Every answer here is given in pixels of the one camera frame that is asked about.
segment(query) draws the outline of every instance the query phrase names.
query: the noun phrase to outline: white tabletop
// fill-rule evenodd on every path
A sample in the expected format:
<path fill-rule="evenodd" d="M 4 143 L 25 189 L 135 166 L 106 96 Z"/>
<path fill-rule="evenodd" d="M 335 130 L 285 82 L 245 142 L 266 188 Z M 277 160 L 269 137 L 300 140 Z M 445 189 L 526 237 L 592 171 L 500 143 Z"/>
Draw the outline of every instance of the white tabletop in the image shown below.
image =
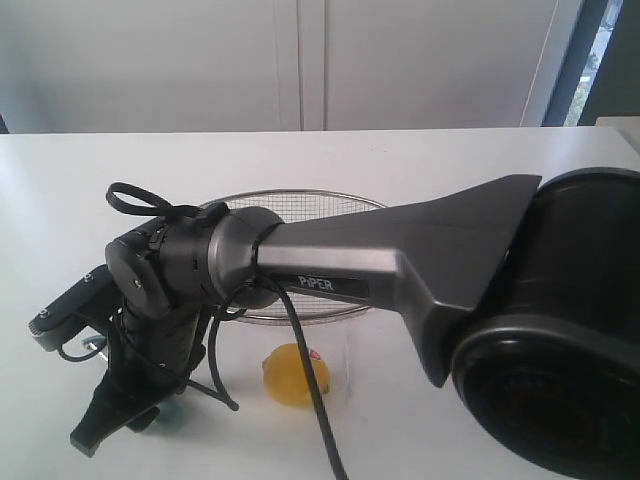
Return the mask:
<path fill-rule="evenodd" d="M 0 137 L 0 478 L 332 478 L 313 412 L 274 404 L 260 384 L 260 361 L 292 339 L 276 327 L 221 331 L 220 367 L 239 412 L 188 390 L 164 425 L 124 429 L 93 459 L 71 447 L 104 364 L 45 353 L 27 322 L 103 263 L 106 242 L 140 223 L 107 206 L 111 182 L 179 203 L 293 187 L 396 205 L 511 173 L 548 180 L 599 165 L 640 169 L 640 158 L 610 128 Z M 433 387 L 397 315 L 308 332 L 342 381 L 327 403 L 352 479 L 560 478 L 495 442 L 450 382 Z M 232 345 L 246 353 L 238 358 Z M 207 382 L 207 369 L 194 378 Z"/>

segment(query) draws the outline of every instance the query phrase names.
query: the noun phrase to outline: wire mesh basket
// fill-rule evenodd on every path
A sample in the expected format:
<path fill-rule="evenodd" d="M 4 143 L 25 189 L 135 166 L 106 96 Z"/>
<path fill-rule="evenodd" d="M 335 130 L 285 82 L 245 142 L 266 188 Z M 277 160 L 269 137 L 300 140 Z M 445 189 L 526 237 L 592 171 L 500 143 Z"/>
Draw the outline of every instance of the wire mesh basket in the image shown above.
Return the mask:
<path fill-rule="evenodd" d="M 384 205 L 373 200 L 324 190 L 264 190 L 242 193 L 216 200 L 230 209 L 264 207 L 277 213 L 286 223 L 317 218 L 368 212 Z M 324 298 L 291 293 L 291 300 L 300 320 L 305 324 L 326 323 L 363 313 L 368 307 Z M 278 300 L 260 310 L 247 310 L 240 321 L 268 325 L 288 325 L 284 305 Z"/>

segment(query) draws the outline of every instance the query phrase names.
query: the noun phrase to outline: yellow lemon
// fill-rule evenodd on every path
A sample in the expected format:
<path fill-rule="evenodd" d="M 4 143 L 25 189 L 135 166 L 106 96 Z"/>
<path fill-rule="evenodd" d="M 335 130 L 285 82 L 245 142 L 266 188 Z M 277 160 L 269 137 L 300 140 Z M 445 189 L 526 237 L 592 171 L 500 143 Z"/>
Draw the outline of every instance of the yellow lemon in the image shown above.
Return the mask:
<path fill-rule="evenodd" d="M 329 392 L 331 376 L 329 368 L 315 350 L 309 349 L 311 364 L 316 374 L 320 392 Z M 302 407 L 311 405 L 311 394 L 304 376 L 300 352 L 295 343 L 287 343 L 276 348 L 264 362 L 264 386 L 269 395 L 278 403 L 289 407 Z"/>

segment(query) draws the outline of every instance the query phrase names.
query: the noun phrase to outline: robotic arm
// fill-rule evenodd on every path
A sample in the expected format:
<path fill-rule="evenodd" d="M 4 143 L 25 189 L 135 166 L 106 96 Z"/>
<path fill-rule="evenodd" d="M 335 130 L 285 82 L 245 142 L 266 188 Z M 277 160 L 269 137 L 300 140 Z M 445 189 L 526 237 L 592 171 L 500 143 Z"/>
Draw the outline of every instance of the robotic arm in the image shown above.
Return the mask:
<path fill-rule="evenodd" d="M 72 443 L 91 456 L 119 428 L 146 428 L 159 402 L 194 386 L 211 315 L 230 300 L 270 305 L 275 282 L 400 313 L 429 380 L 441 387 L 452 373 L 471 413 L 517 454 L 579 478 L 636 478 L 640 176 L 598 169 L 539 182 L 514 175 L 294 224 L 114 184 L 114 208 L 155 218 L 107 245 L 106 266 L 30 323 L 48 351 L 87 325 L 107 338 L 109 367 Z M 235 408 L 212 376 L 208 393 Z"/>

